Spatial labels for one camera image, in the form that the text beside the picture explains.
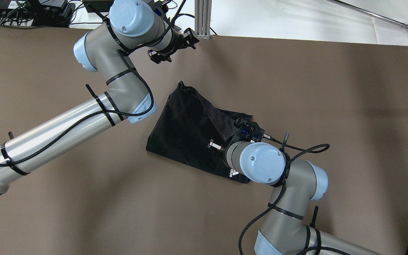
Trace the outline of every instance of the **metal rod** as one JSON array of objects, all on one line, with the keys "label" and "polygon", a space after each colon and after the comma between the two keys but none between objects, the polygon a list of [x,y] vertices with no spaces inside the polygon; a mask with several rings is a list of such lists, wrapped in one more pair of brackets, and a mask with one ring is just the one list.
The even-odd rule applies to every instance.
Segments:
[{"label": "metal rod", "polygon": [[381,21],[385,21],[385,22],[388,22],[390,24],[393,24],[393,25],[400,26],[402,28],[408,29],[408,24],[405,24],[405,23],[402,23],[402,22],[399,22],[399,21],[395,21],[394,19],[390,19],[390,18],[387,18],[385,16],[379,15],[377,13],[373,13],[373,12],[371,12],[369,10],[362,9],[360,7],[356,7],[356,6],[347,4],[347,3],[339,1],[339,0],[327,0],[327,1],[335,3],[337,5],[341,5],[343,7],[349,8],[349,9],[354,10],[354,11],[358,11],[359,13],[363,13],[363,14],[371,16],[373,18],[380,19]]}]

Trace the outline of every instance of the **black cloth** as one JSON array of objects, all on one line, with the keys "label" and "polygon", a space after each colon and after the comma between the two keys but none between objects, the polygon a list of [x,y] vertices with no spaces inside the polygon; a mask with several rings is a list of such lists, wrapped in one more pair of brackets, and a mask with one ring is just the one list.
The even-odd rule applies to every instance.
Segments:
[{"label": "black cloth", "polygon": [[224,145],[238,129],[238,118],[251,121],[251,115],[215,108],[193,87],[181,81],[169,95],[165,108],[147,139],[146,150],[177,162],[241,183],[250,180],[236,174],[230,177],[221,153],[208,148],[210,139]]}]

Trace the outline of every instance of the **white logo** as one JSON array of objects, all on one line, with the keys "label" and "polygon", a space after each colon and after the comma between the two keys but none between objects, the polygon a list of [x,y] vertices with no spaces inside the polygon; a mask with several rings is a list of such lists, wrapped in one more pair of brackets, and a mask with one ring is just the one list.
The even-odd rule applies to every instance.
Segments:
[{"label": "white logo", "polygon": [[234,169],[231,169],[231,173],[230,173],[229,177],[232,177],[232,176],[237,175],[237,174],[239,174],[239,172],[235,171]]}]

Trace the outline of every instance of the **light blue joint cap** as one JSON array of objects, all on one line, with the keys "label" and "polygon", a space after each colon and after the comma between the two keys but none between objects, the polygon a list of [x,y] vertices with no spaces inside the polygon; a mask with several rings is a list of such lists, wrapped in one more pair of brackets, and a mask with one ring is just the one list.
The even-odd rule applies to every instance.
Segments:
[{"label": "light blue joint cap", "polygon": [[89,33],[86,33],[81,39],[75,43],[73,47],[73,53],[75,54],[75,58],[87,71],[97,72],[97,69],[91,64],[89,58],[87,58],[86,48],[84,46],[84,41],[86,40],[86,36]]},{"label": "light blue joint cap", "polygon": [[[136,107],[136,109],[133,111],[134,114],[136,113],[142,113],[144,111],[146,111],[149,106],[151,106],[151,96],[149,94],[146,95],[146,97],[144,97],[144,99],[141,101],[141,103],[138,105],[138,107]],[[128,121],[130,121],[130,123],[135,124],[138,123],[140,121],[142,121],[143,119],[149,117],[150,115],[152,115],[153,113],[155,113],[157,111],[157,104],[154,101],[154,106],[152,107],[152,109],[141,116],[130,116],[128,117]]]},{"label": "light blue joint cap", "polygon": [[327,173],[325,173],[324,169],[314,165],[313,163],[309,161],[306,162],[313,167],[314,174],[316,175],[316,192],[314,192],[314,196],[311,197],[311,200],[319,200],[328,189]]},{"label": "light blue joint cap", "polygon": [[245,147],[240,154],[240,168],[243,174],[255,182],[277,181],[283,174],[284,167],[284,155],[278,148],[265,142],[254,142]]},{"label": "light blue joint cap", "polygon": [[282,255],[268,240],[261,231],[257,231],[256,244],[254,245],[256,255]]},{"label": "light blue joint cap", "polygon": [[141,36],[154,24],[154,12],[141,0],[115,0],[110,8],[110,22],[125,36]]}]

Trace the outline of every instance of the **sticker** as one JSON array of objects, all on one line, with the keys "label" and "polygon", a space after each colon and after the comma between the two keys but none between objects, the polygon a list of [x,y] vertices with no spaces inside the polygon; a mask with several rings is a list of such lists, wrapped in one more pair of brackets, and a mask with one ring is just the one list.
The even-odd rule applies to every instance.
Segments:
[{"label": "sticker", "polygon": [[17,2],[22,5],[22,4],[24,4],[24,2],[26,2],[26,1],[10,1],[10,4],[8,5],[7,8],[9,8],[9,9],[16,9],[16,8],[18,8],[20,5],[19,5]]}]

